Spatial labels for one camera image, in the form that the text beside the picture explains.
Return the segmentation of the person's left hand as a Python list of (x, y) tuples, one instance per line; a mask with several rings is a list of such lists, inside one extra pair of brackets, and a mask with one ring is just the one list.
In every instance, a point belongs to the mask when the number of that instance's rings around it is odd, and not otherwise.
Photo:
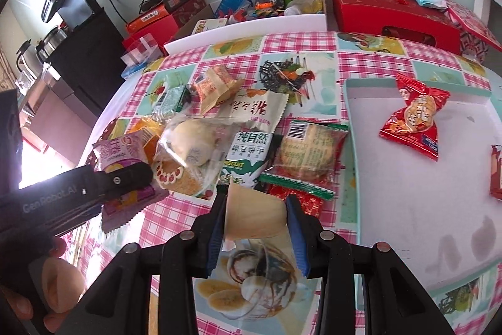
[(35, 305), (44, 307), (43, 325), (50, 333), (60, 329), (86, 290), (77, 267), (63, 259), (67, 243), (53, 239), (49, 253), (31, 263), (8, 261), (1, 269), (1, 294), (21, 321), (35, 317)]

